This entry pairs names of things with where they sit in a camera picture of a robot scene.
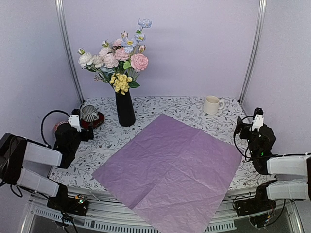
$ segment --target leaf pattern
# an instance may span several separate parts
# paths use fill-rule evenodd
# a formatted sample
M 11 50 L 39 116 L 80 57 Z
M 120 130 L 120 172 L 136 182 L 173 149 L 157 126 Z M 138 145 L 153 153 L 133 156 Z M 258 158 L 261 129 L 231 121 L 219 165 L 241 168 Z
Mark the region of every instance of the leaf pattern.
M 92 104 L 104 114 L 104 124 L 94 130 L 94 140 L 81 142 L 70 167 L 53 168 L 50 179 L 69 187 L 107 192 L 91 174 L 161 113 L 189 126 L 202 129 L 230 144 L 233 144 L 232 135 L 237 117 L 245 116 L 238 102 L 232 98 L 221 98 L 225 106 L 216 115 L 203 112 L 203 97 L 133 97 L 132 99 L 136 122 L 131 127 L 122 127 L 119 124 L 114 98 L 87 99 L 85 105 Z M 245 140 L 237 138 L 237 144 L 243 150 L 247 147 Z M 251 163 L 242 159 L 229 190 L 257 187 L 270 179 L 271 176 L 258 174 Z

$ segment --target blue flower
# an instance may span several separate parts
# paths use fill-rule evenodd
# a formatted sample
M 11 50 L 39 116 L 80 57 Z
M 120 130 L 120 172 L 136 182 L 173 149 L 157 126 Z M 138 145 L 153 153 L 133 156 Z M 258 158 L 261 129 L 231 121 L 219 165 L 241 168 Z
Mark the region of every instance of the blue flower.
M 104 72 L 105 74 L 113 74 L 115 71 L 113 69 L 108 69 L 104 66 L 101 67 L 102 72 Z
M 142 26 L 143 28 L 150 28 L 151 27 L 151 24 L 152 24 L 152 21 L 150 19 L 144 19 L 144 20 L 141 20 L 139 19 L 138 20 L 138 24 L 140 26 Z
M 142 42 L 142 41 L 145 41 L 146 36 L 145 36 L 145 34 L 138 34 L 138 33 L 136 33 L 136 34 L 135 34 L 135 39 L 136 39 L 138 42 Z
M 129 40 L 128 37 L 123 37 L 121 45 L 124 47 L 126 53 L 131 53 L 137 45 L 137 41 L 134 38 Z

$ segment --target robotic arm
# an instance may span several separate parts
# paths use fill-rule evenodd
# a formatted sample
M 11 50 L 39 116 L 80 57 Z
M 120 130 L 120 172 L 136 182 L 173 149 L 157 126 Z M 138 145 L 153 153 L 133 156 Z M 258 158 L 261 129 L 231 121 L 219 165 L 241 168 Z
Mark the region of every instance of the robotic arm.
M 264 115 L 261 108 L 256 108 L 251 124 L 243 123 L 238 118 L 234 131 L 234 141 L 237 134 L 240 139 L 246 139 L 255 170 L 263 175 L 299 175 L 303 177 L 290 181 L 269 181 L 256 189 L 252 199 L 234 202 L 238 216 L 254 214 L 275 208 L 276 199 L 309 200 L 311 198 L 311 155 L 285 154 L 273 155 L 272 146 L 276 140 L 273 131 L 263 123 Z
M 54 149 L 47 145 L 6 133 L 0 140 L 0 178 L 4 184 L 17 185 L 49 196 L 48 207 L 85 216 L 88 202 L 83 196 L 68 197 L 67 187 L 23 168 L 24 161 L 68 168 L 81 141 L 94 138 L 92 126 L 80 128 L 80 111 L 75 109 L 69 123 L 60 125 Z

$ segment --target purple fabric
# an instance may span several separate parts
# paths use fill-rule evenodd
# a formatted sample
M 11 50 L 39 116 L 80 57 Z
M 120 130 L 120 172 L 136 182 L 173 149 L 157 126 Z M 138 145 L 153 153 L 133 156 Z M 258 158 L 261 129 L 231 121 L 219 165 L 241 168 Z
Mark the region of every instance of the purple fabric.
M 202 233 L 240 161 L 234 146 L 161 114 L 93 177 L 162 233 Z

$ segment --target black vase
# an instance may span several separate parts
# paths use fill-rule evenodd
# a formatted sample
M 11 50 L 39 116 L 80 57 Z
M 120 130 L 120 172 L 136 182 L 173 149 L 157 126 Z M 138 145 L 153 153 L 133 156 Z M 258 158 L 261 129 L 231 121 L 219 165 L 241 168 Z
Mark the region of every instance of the black vase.
M 133 125 L 136 119 L 130 92 L 126 92 L 125 95 L 116 93 L 116 104 L 120 125 L 125 127 Z

